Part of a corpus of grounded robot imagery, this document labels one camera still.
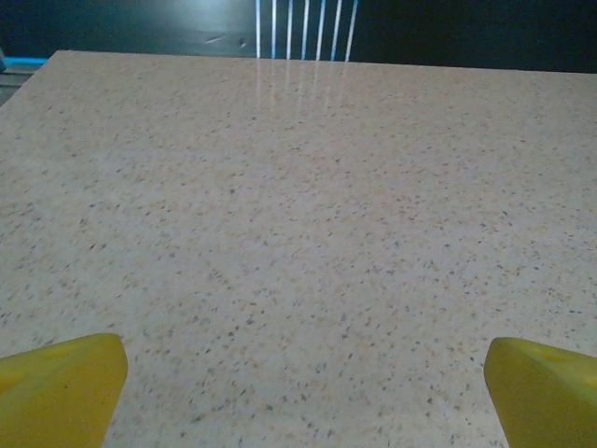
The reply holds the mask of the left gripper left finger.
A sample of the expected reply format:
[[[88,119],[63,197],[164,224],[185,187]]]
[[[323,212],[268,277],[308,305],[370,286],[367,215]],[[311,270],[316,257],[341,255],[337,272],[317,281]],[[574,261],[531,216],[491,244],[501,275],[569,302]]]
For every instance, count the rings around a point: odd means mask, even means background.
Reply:
[[[3,447],[100,447],[128,372],[121,339],[97,333],[1,359]]]

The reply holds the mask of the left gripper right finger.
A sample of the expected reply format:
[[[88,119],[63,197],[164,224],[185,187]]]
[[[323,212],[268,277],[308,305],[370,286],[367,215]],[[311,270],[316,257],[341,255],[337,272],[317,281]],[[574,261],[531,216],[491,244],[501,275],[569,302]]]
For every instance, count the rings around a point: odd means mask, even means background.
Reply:
[[[500,337],[484,379],[510,447],[596,445],[596,358]]]

